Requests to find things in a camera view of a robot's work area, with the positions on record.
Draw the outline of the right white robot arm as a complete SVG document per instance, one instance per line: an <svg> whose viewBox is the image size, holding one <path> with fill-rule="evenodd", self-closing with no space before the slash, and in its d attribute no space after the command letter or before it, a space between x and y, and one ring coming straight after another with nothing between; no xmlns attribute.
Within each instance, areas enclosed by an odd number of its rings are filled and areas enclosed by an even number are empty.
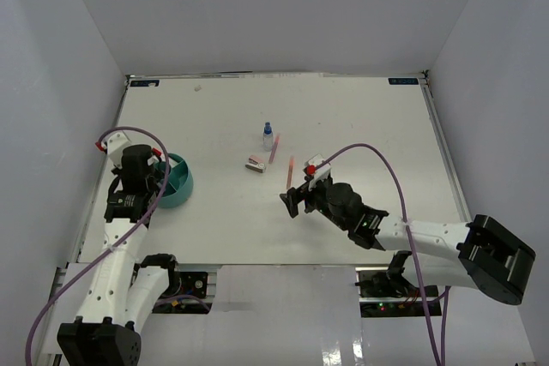
<svg viewBox="0 0 549 366"><path fill-rule="evenodd" d="M467 287L508 305L522 303L534 250L495 219L478 214L467 223L403 219L366 206L348 183L303 183L280 195L290 217L318 212L363 249L390 251L380 285L400 297L419 285Z"/></svg>

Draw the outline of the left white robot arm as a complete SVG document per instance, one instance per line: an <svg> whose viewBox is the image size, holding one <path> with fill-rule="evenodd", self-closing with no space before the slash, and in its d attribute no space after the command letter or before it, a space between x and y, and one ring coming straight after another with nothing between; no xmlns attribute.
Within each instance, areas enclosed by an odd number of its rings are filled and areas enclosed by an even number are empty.
<svg viewBox="0 0 549 366"><path fill-rule="evenodd" d="M57 342L70 365L136 365L140 331L159 297L176 294L181 275L171 255L138 261L138 251L160 187L155 173L159 151L130 145L121 152L108 189L103 251L75 319L60 325Z"/></svg>

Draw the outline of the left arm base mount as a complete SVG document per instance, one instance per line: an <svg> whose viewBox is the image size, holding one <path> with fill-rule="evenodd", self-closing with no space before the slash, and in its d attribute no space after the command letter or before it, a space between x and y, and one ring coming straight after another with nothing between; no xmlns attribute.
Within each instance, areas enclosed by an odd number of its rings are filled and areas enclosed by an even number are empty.
<svg viewBox="0 0 549 366"><path fill-rule="evenodd" d="M163 315L207 315L212 308L217 274L204 271L186 271L179 273L179 289L172 294L161 296L168 303L156 305L152 313ZM198 298L203 304L192 298L175 299L177 295L188 295Z"/></svg>

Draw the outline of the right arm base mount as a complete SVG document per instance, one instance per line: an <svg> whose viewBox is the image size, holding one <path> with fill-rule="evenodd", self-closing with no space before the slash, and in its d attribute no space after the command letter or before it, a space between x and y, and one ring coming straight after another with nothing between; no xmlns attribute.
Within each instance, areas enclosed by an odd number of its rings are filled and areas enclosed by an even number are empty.
<svg viewBox="0 0 549 366"><path fill-rule="evenodd" d="M407 281L404 281L404 285L393 285L384 270L359 268L355 286L358 288L363 319L425 316L419 289Z"/></svg>

